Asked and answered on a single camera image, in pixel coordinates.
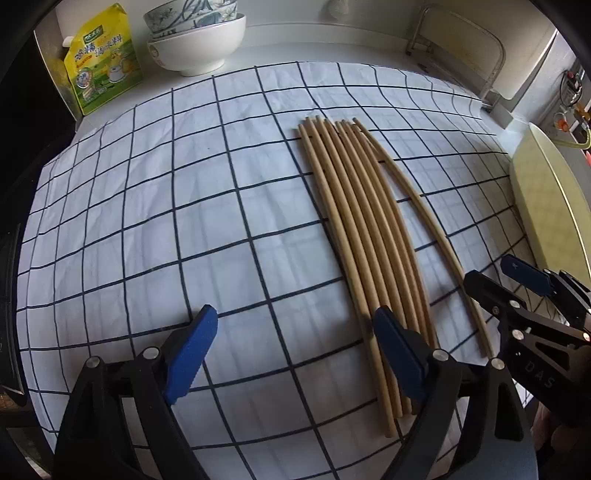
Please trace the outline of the person's right hand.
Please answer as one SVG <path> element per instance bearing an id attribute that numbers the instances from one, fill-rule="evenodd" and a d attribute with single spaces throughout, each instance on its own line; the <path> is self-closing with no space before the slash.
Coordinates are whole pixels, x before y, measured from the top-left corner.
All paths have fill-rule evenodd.
<path id="1" fill-rule="evenodd" d="M 590 478 L 590 426 L 559 423 L 541 402 L 531 427 L 539 479 Z"/>

